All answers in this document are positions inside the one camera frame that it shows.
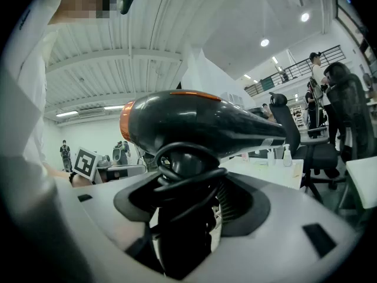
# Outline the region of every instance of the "white ceiling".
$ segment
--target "white ceiling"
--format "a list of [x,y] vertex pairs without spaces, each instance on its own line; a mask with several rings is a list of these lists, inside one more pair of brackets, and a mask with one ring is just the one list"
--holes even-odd
[[203,45],[229,0],[134,0],[125,16],[65,24],[52,49],[45,116],[176,88],[185,41]]
[[[125,104],[176,88],[186,41],[233,78],[321,29],[319,0],[134,0],[125,16],[64,25],[47,72],[45,116]],[[298,21],[307,11],[307,24]],[[263,36],[270,45],[260,46]]]
[[[204,46],[206,57],[235,80],[322,29],[320,0],[240,0]],[[308,22],[301,22],[304,12]],[[261,47],[263,38],[270,44]],[[259,80],[264,77],[252,77]]]

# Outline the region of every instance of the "chair wheel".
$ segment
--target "chair wheel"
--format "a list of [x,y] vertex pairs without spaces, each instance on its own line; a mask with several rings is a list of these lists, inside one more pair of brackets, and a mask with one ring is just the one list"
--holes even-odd
[[338,187],[338,184],[335,181],[329,182],[329,189],[336,190],[337,187]]

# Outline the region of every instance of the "spray bottle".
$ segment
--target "spray bottle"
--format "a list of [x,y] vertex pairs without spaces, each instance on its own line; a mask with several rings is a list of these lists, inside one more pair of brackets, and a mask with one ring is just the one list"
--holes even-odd
[[274,151],[271,149],[267,149],[267,162],[269,163],[269,166],[275,165],[275,154]]
[[283,165],[286,167],[290,167],[292,164],[292,156],[290,155],[289,144],[284,144],[285,151],[284,151],[284,158],[283,158]]

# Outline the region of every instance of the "air conditioner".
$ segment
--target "air conditioner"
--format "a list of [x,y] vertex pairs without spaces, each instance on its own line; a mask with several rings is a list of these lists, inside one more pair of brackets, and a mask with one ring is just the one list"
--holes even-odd
[[105,114],[105,110],[103,108],[95,108],[95,109],[78,111],[78,117],[81,119],[84,119],[86,117],[101,116],[104,114]]

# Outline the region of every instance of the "chair armrest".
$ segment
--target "chair armrest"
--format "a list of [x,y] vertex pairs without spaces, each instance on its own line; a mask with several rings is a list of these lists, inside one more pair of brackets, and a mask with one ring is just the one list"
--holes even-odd
[[320,127],[320,128],[310,129],[310,130],[308,130],[307,132],[324,131],[324,130],[326,130],[326,129],[327,129],[326,127]]
[[328,137],[320,137],[318,139],[308,139],[301,142],[303,146],[316,146],[317,144],[327,144],[329,142]]

